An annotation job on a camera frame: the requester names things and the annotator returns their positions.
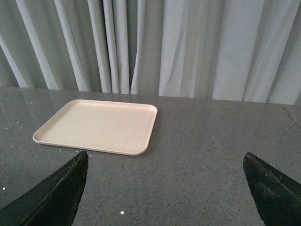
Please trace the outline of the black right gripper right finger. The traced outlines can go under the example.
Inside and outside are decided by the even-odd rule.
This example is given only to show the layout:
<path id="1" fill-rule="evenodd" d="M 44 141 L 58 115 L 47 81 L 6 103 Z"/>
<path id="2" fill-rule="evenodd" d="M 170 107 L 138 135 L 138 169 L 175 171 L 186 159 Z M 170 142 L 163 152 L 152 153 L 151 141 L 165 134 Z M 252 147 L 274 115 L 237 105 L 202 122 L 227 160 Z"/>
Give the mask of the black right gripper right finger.
<path id="1" fill-rule="evenodd" d="M 258 213 L 266 226 L 301 224 L 301 185 L 253 153 L 243 170 Z"/>

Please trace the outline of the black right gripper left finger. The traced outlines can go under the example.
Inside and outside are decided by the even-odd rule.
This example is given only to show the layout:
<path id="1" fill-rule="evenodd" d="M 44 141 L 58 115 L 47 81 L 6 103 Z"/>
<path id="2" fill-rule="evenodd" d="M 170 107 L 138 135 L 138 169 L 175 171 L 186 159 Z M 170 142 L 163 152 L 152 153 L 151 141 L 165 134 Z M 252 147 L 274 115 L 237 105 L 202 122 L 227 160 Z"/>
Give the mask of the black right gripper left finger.
<path id="1" fill-rule="evenodd" d="M 87 180 L 88 154 L 74 156 L 34 188 L 0 210 L 2 226 L 70 226 Z"/>

